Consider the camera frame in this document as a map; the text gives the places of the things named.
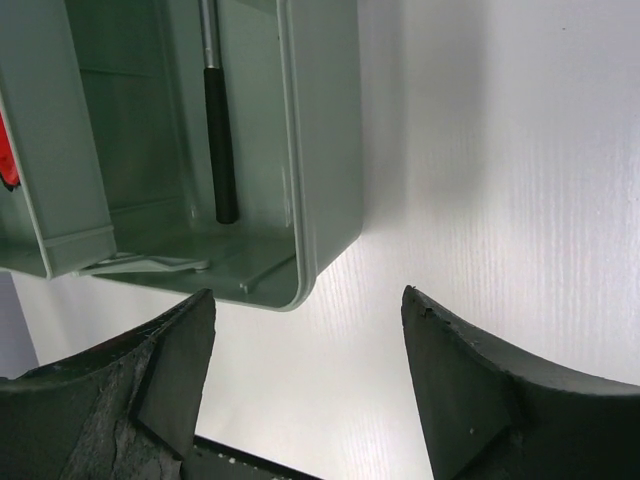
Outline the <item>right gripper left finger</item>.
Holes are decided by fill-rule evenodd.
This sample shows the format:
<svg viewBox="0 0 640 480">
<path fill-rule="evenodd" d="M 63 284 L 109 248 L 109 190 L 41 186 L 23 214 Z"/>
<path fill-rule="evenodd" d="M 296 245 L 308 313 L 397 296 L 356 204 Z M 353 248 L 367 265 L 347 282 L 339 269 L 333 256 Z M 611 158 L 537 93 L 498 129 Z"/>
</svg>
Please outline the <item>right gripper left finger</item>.
<svg viewBox="0 0 640 480">
<path fill-rule="evenodd" d="M 1 380 L 4 479 L 178 479 L 215 339 L 201 290 L 158 317 Z"/>
</svg>

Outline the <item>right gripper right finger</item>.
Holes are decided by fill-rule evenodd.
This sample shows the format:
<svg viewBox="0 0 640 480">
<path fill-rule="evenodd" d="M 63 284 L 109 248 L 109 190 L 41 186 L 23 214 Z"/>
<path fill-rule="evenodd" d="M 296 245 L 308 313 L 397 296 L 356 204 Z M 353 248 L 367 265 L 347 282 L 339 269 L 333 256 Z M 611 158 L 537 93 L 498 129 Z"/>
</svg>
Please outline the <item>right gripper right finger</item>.
<svg viewBox="0 0 640 480">
<path fill-rule="evenodd" d="M 411 286 L 401 317 L 434 478 L 638 478 L 638 386 L 529 353 Z"/>
</svg>

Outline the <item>small black handled hammer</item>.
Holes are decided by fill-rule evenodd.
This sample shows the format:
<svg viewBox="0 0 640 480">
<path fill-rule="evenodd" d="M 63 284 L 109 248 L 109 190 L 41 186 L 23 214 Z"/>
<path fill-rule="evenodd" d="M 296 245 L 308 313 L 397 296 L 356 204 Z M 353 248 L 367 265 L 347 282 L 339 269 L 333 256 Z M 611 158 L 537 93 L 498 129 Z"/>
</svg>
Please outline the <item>small black handled hammer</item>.
<svg viewBox="0 0 640 480">
<path fill-rule="evenodd" d="M 230 225 L 239 219 L 234 154 L 222 65 L 216 1 L 199 4 L 201 38 L 204 55 L 204 93 L 207 134 L 214 184 L 216 220 Z"/>
</svg>

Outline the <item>red handled pliers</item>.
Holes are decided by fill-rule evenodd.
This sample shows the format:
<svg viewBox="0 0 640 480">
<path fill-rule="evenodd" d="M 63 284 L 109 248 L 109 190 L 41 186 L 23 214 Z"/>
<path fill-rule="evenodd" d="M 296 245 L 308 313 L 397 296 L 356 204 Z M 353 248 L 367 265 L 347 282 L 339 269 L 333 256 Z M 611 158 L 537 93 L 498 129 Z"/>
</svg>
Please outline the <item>red handled pliers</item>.
<svg viewBox="0 0 640 480">
<path fill-rule="evenodd" d="M 1 181 L 9 192 L 13 192 L 21 185 L 4 119 L 1 119 L 0 130 L 0 174 Z"/>
</svg>

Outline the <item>green toolbox with clear lid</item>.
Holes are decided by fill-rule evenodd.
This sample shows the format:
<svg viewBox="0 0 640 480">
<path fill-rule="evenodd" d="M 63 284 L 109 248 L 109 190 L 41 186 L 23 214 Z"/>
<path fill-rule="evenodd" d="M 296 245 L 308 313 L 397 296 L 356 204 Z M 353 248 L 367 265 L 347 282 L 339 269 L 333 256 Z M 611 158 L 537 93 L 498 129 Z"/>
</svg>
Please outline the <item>green toolbox with clear lid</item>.
<svg viewBox="0 0 640 480">
<path fill-rule="evenodd" d="M 239 219 L 216 220 L 199 1 L 5 1 L 1 267 L 292 310 L 364 223 L 358 5 L 216 1 Z"/>
</svg>

